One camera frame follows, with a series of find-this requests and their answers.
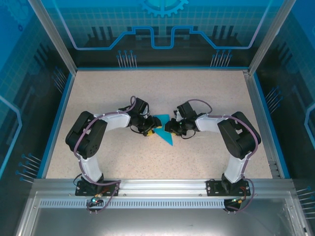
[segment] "blue gear logo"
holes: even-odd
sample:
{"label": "blue gear logo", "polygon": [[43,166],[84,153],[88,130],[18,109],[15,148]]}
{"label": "blue gear logo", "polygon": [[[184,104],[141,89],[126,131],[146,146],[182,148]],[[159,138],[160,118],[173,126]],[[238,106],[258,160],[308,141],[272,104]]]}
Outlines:
{"label": "blue gear logo", "polygon": [[0,0],[0,7],[6,6],[11,16],[19,23],[23,23],[29,16],[27,0]]}
{"label": "blue gear logo", "polygon": [[153,13],[155,17],[170,17],[172,14],[177,14],[178,10],[184,9],[184,4],[188,0],[140,0],[142,10],[147,10],[148,14]]}

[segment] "perforated metal strip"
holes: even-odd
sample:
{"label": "perforated metal strip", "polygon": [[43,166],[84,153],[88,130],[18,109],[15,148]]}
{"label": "perforated metal strip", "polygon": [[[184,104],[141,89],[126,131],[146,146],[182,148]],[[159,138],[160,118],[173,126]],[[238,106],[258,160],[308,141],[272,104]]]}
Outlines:
{"label": "perforated metal strip", "polygon": [[[40,208],[85,208],[90,200],[42,199]],[[101,208],[104,203],[94,208]],[[224,200],[213,199],[113,199],[108,208],[224,208]]]}

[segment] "beige work surface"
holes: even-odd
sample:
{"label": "beige work surface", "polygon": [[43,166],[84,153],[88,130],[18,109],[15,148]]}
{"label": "beige work surface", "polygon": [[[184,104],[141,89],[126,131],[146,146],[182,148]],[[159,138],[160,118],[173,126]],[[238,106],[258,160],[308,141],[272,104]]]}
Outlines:
{"label": "beige work surface", "polygon": [[[116,111],[129,105],[132,95],[148,102],[152,115],[170,114],[171,118],[173,110],[188,99],[202,99],[212,105],[213,115],[242,111],[258,129],[242,71],[79,71],[47,178],[74,178],[80,173],[65,137],[81,112]],[[208,112],[203,103],[191,105],[197,113]],[[197,132],[189,140],[173,136],[171,146],[156,134],[144,137],[129,128],[106,133],[97,156],[105,178],[123,179],[221,178],[229,160],[221,134]],[[263,143],[251,158],[245,175],[272,177]]]}

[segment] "blue triangle piece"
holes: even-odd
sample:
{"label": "blue triangle piece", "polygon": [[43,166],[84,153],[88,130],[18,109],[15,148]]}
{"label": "blue triangle piece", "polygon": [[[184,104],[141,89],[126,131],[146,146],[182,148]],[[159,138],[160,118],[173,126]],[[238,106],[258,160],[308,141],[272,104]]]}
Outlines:
{"label": "blue triangle piece", "polygon": [[156,115],[155,117],[159,118],[159,120],[161,121],[162,128],[154,129],[154,132],[165,141],[167,141],[169,144],[173,145],[172,134],[164,131],[165,124],[170,121],[169,114]]}

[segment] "glass enclosure wall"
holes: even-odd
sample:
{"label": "glass enclosure wall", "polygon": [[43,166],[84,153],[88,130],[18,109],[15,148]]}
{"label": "glass enclosure wall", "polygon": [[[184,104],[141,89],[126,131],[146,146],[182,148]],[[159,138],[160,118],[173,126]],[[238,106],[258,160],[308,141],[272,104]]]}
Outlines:
{"label": "glass enclosure wall", "polygon": [[283,0],[43,0],[79,67],[249,66]]}
{"label": "glass enclosure wall", "polygon": [[69,71],[27,1],[0,1],[0,232],[13,235]]}
{"label": "glass enclosure wall", "polygon": [[257,70],[267,116],[298,190],[315,187],[314,11],[314,1],[296,1]]}

